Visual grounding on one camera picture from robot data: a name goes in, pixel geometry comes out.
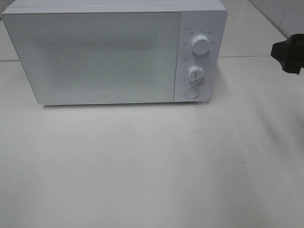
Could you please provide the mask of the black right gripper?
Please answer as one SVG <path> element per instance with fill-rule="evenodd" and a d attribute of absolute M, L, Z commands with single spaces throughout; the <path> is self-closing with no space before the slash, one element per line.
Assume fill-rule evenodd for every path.
<path fill-rule="evenodd" d="M 275 43 L 271 57 L 277 60 L 282 70 L 290 74 L 300 74 L 304 67 L 304 35 L 294 34 L 293 39 Z"/>

